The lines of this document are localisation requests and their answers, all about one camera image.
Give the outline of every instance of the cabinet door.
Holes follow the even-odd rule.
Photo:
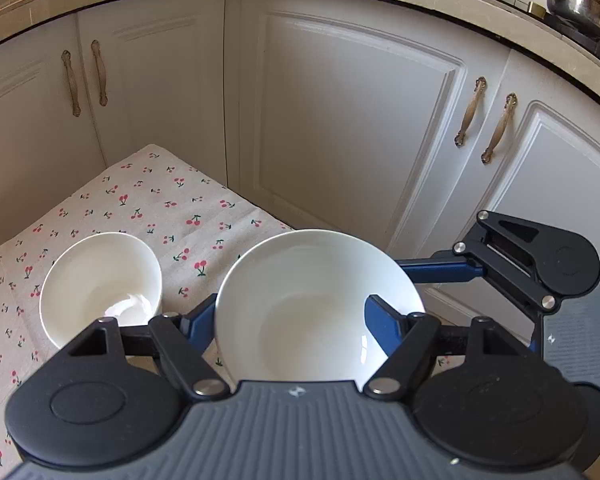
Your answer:
[[[78,13],[108,164],[155,143],[226,183],[223,16],[224,0],[120,0]]]
[[[383,249],[434,158],[457,155],[476,78],[496,88],[508,54],[375,0],[227,0],[225,38],[230,185],[294,227],[341,230]],[[451,187],[463,155],[438,187]],[[421,214],[419,235],[427,221]]]
[[[62,53],[70,53],[74,116]],[[0,45],[0,244],[104,169],[84,89],[75,16]]]
[[[489,141],[485,136],[420,256],[451,248],[480,209],[580,233],[600,256],[600,106],[517,52],[511,54],[496,100],[504,104],[509,92],[519,102],[492,163],[480,161]],[[498,121],[498,108],[487,124]],[[531,335],[532,323],[483,280],[423,292],[424,303],[451,320],[482,314],[523,338]]]

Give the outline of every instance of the small white bowl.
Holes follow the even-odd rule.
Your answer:
[[[146,324],[160,309],[162,273],[154,252],[126,233],[101,233],[69,247],[42,285],[40,321],[46,336],[62,348],[106,310],[144,298],[118,318],[120,326]]]
[[[216,300],[216,341],[234,381],[356,381],[386,355],[365,326],[379,294],[398,312],[424,312],[404,271],[358,238],[301,230],[265,240],[233,265]]]

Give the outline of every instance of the cherry print tablecloth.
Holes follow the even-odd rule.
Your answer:
[[[164,311],[186,313],[217,292],[238,257],[289,229],[166,150],[149,145],[64,200],[0,247],[0,478],[19,458],[4,427],[4,404],[56,351],[38,313],[55,259],[98,232],[123,231],[154,250]],[[227,378],[212,344],[205,359]],[[448,367],[440,358],[438,367]]]

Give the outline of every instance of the bowl rim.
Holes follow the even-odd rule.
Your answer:
[[[46,338],[49,339],[49,341],[51,341],[53,343],[53,345],[58,348],[61,349],[61,346],[58,346],[58,343],[55,342],[55,340],[49,335],[49,332],[46,330],[46,326],[45,326],[45,321],[42,318],[42,298],[44,298],[45,295],[45,285],[46,285],[46,280],[49,279],[49,276],[51,275],[51,272],[54,270],[54,267],[58,264],[58,262],[60,262],[60,260],[69,252],[71,251],[73,248],[77,247],[78,245],[80,245],[81,243],[86,242],[87,240],[91,240],[93,238],[99,237],[99,236],[103,236],[103,235],[123,235],[129,238],[133,238],[137,241],[139,241],[142,245],[144,245],[147,249],[149,249],[150,253],[154,256],[155,258],[155,262],[158,264],[158,270],[160,270],[160,280],[159,280],[159,290],[158,290],[158,301],[156,303],[156,307],[155,307],[155,312],[154,315],[157,314],[160,310],[160,304],[162,303],[162,291],[163,291],[163,284],[162,284],[162,267],[160,266],[160,260],[158,259],[158,256],[155,254],[155,251],[149,247],[149,245],[144,241],[141,240],[140,238],[138,238],[135,235],[129,234],[129,233],[122,233],[120,231],[106,231],[103,233],[96,233],[93,235],[89,235],[85,238],[83,238],[82,240],[78,240],[75,244],[71,245],[70,247],[66,248],[62,254],[60,254],[60,256],[58,256],[58,258],[53,262],[53,264],[51,265],[50,269],[47,271],[46,276],[44,281],[42,282],[42,288],[40,288],[40,299],[38,300],[38,317],[40,318],[40,323],[42,325],[42,330],[45,332]]]
[[[222,280],[222,283],[220,285],[220,288],[218,289],[218,295],[216,296],[216,303],[214,305],[214,309],[218,309],[218,303],[221,299],[221,295],[222,292],[224,291],[225,285],[227,283],[227,281],[229,280],[229,277],[235,272],[235,269],[237,268],[238,264],[241,264],[243,261],[245,261],[245,258],[247,256],[250,256],[251,253],[253,253],[254,251],[256,251],[260,246],[271,242],[274,239],[277,238],[282,238],[282,237],[286,237],[286,236],[290,236],[290,235],[299,235],[299,234],[307,234],[307,233],[330,233],[333,235],[337,235],[341,238],[349,238],[349,239],[353,239],[357,242],[361,242],[369,247],[371,247],[373,250],[375,251],[379,251],[380,253],[384,254],[384,256],[386,256],[388,259],[390,259],[395,265],[398,265],[395,260],[389,256],[387,253],[385,253],[382,249],[377,248],[375,245],[367,242],[366,240],[363,240],[362,238],[358,238],[356,236],[353,235],[349,235],[340,231],[334,231],[331,229],[296,229],[296,230],[291,230],[291,231],[286,231],[284,233],[280,233],[277,235],[274,235],[272,237],[266,238],[265,240],[258,242],[257,244],[255,244],[252,248],[250,248],[249,250],[247,250],[244,254],[240,255],[240,258],[238,258],[233,265],[231,266],[231,268],[229,269],[229,271],[227,272],[227,274],[225,275],[224,279]],[[414,310],[413,312],[424,312],[424,304],[422,303],[422,298],[420,297],[420,293],[417,291],[416,289],[416,293],[418,295],[418,298],[420,300],[420,310]],[[220,346],[220,341],[218,340],[217,336],[218,336],[218,330],[216,329],[218,325],[218,318],[216,316],[214,316],[214,339],[216,340],[216,349],[218,350],[219,355],[222,357],[222,360],[224,361],[224,354],[222,354],[222,348]],[[231,373],[231,371],[229,370],[228,367],[224,367],[224,372],[229,376],[229,378],[234,382],[234,384],[237,386],[237,381],[234,377],[234,375]]]

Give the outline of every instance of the cabinet panel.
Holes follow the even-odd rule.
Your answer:
[[[386,248],[456,102],[471,97],[466,61],[445,50],[443,27],[455,25],[372,0],[237,0],[227,27],[240,29],[227,85],[240,103],[226,114],[239,145],[230,184],[295,227]]]
[[[63,51],[80,115],[73,115]],[[75,16],[0,46],[0,244],[104,169],[84,90]]]
[[[224,0],[121,0],[78,13],[94,120],[108,164],[154,142],[226,183]],[[106,72],[106,104],[92,43]]]
[[[483,183],[471,171],[462,176],[455,198],[464,198],[474,211],[456,216],[456,237],[475,211],[486,208],[583,234],[600,256],[600,106],[520,54],[512,56],[509,68],[518,77],[508,77],[507,70],[503,88],[522,96],[510,149],[492,182]],[[428,288],[428,300],[437,307],[491,316],[523,338],[532,331],[531,322],[482,280]]]

